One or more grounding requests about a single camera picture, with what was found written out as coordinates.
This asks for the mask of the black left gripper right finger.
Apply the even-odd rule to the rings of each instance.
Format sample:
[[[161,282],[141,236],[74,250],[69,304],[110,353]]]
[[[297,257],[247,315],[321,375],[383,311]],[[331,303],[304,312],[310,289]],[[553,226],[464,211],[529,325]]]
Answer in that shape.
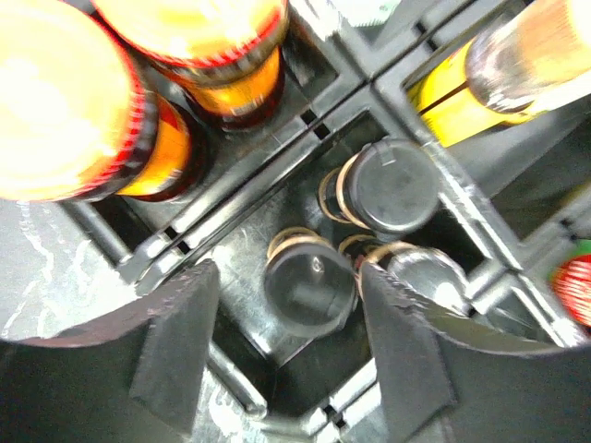
[[[392,442],[586,442],[590,347],[461,317],[374,264],[361,294]]]

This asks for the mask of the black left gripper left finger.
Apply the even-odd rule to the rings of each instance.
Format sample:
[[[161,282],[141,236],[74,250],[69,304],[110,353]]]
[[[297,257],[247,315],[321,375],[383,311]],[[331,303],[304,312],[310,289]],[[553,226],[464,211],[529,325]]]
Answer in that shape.
[[[49,338],[1,344],[5,442],[188,442],[220,295],[204,260]]]

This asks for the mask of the red sauce bottle front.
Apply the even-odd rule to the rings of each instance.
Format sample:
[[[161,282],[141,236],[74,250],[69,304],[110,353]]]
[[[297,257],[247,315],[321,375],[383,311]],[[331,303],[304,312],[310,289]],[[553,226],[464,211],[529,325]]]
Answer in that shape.
[[[562,305],[579,323],[590,327],[590,255],[574,256],[562,263],[550,279]]]

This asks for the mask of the yellow label bottle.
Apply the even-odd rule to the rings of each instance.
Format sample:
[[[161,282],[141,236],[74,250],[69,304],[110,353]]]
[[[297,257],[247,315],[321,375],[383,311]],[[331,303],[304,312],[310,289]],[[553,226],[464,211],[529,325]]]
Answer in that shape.
[[[412,85],[410,102],[444,147],[518,125],[590,93],[590,4],[535,1],[480,31]]]

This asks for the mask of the black compartment organizer tray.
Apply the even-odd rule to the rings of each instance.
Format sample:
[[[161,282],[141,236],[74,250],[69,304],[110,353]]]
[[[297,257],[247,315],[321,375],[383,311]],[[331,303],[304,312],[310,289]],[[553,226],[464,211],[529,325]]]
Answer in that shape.
[[[362,315],[305,340],[264,298],[266,249],[282,229],[303,226],[334,245],[358,233],[322,213],[320,179],[369,142],[402,134],[340,44],[340,13],[325,1],[294,1],[290,15],[278,113],[248,130],[208,130],[201,184],[162,203],[65,206],[139,294],[204,258],[217,264],[222,292],[195,442],[386,438]]]

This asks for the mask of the red lid jar back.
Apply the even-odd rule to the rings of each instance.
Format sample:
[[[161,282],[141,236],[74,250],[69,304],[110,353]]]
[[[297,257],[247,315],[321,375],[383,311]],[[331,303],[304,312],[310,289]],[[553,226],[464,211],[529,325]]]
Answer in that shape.
[[[101,0],[102,19],[181,87],[192,111],[229,130],[273,116],[283,95],[289,4]]]

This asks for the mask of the small glass jar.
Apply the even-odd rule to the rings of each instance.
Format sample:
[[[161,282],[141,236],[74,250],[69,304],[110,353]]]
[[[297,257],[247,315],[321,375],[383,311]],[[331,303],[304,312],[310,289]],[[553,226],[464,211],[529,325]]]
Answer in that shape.
[[[372,235],[355,234],[346,237],[338,251],[350,259],[358,279],[363,263],[375,264],[438,305],[464,317],[470,312],[464,270],[437,248],[384,243]]]
[[[343,329],[356,307],[352,265],[327,239],[302,226],[271,239],[263,289],[272,313],[303,339]]]

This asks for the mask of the red lid jar front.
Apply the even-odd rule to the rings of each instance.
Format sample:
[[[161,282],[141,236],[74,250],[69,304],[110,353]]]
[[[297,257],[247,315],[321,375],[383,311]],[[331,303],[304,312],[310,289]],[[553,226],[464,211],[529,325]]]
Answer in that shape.
[[[2,198],[165,201],[207,161],[192,119],[104,26],[63,1],[2,3]]]

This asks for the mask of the red lid jar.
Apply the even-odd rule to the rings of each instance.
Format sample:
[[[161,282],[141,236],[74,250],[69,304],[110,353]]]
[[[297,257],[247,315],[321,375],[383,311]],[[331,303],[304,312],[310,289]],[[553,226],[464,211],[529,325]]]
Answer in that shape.
[[[101,0],[102,19],[181,87],[192,111],[229,130],[273,116],[283,95],[289,4]]]
[[[2,198],[165,201],[207,161],[192,119],[104,26],[63,1],[2,3]]]

